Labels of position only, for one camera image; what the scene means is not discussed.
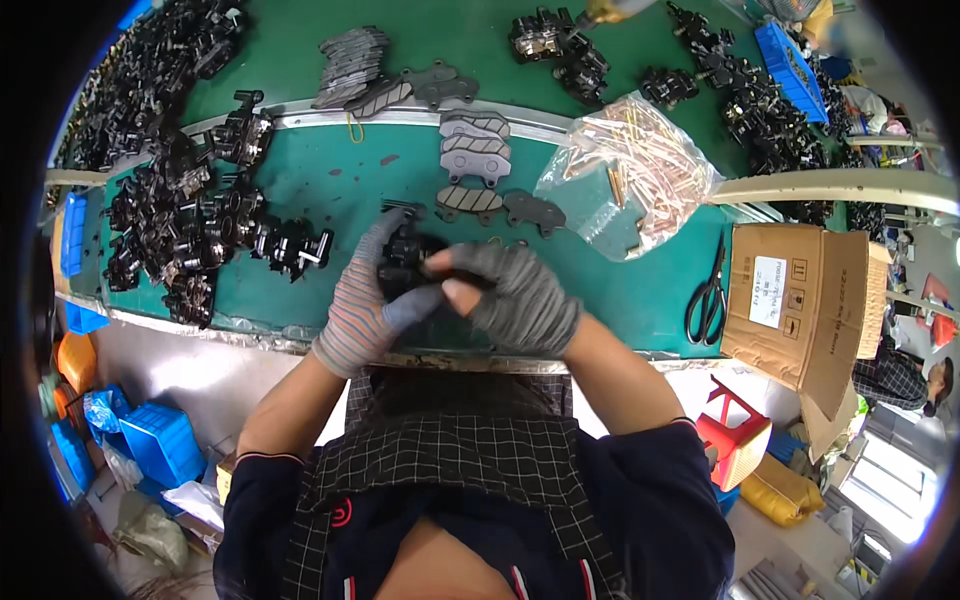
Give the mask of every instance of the striped glove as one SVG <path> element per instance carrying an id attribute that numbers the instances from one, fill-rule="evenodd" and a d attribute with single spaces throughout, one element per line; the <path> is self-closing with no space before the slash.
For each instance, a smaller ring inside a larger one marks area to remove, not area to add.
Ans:
<path id="1" fill-rule="evenodd" d="M 390 348 L 404 328 L 429 315 L 444 300 L 439 285 L 417 288 L 386 303 L 376 282 L 383 246 L 405 219 L 402 208 L 384 214 L 364 233 L 333 292 L 329 319 L 313 352 L 331 372 L 349 379 Z"/>

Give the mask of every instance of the red plastic stool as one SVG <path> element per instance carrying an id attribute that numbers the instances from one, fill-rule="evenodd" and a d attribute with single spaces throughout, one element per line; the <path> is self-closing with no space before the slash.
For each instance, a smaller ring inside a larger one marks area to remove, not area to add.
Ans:
<path id="1" fill-rule="evenodd" d="M 718 396 L 723 396 L 723 410 L 720 422 L 712 417 L 701 415 L 697 419 L 697 432 L 707 441 L 707 447 L 713 445 L 717 449 L 717 464 L 710 474 L 710 479 L 720 486 L 722 492 L 729 492 L 740 485 L 747 475 L 754 472 L 770 441 L 772 425 L 770 420 L 755 411 L 740 396 L 734 394 L 724 384 L 710 376 L 717 389 L 710 392 L 707 403 Z M 735 428 L 727 426 L 727 413 L 730 410 L 730 401 L 733 400 L 750 414 L 747 420 Z"/>

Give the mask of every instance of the gloved hand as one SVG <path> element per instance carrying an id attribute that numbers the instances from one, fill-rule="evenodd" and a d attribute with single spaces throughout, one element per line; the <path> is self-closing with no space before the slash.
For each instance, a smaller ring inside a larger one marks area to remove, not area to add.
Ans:
<path id="1" fill-rule="evenodd" d="M 383 299 L 376 265 L 383 245 L 403 221 L 403 209 L 394 208 L 363 234 L 333 292 L 326 327 L 313 341 L 317 358 L 344 379 L 383 356 L 404 328 L 444 300 L 439 285 L 411 290 L 389 304 Z"/>
<path id="2" fill-rule="evenodd" d="M 526 248 L 458 244 L 424 264 L 434 272 L 470 271 L 495 284 L 481 292 L 452 278 L 443 287 L 453 307 L 496 344 L 562 356 L 577 332 L 580 301 L 568 296 L 557 276 Z"/>

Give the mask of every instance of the red logo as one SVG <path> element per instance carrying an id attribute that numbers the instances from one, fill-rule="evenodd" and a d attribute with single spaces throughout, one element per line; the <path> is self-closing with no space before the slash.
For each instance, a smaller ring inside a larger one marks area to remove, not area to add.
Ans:
<path id="1" fill-rule="evenodd" d="M 353 505 L 350 504 L 349 498 L 344 498 L 337 505 L 337 508 L 333 509 L 333 522 L 330 523 L 330 526 L 343 527 L 350 522 L 351 516 L 353 516 Z"/>

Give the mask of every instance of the label on box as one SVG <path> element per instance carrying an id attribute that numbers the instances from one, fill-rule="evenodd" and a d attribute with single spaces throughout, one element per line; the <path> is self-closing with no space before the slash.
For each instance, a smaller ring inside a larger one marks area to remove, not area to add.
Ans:
<path id="1" fill-rule="evenodd" d="M 750 299 L 750 320 L 754 323 L 780 328 L 780 310 L 783 307 L 783 284 L 786 281 L 786 261 L 782 258 L 758 256 L 754 261 L 754 289 Z"/>

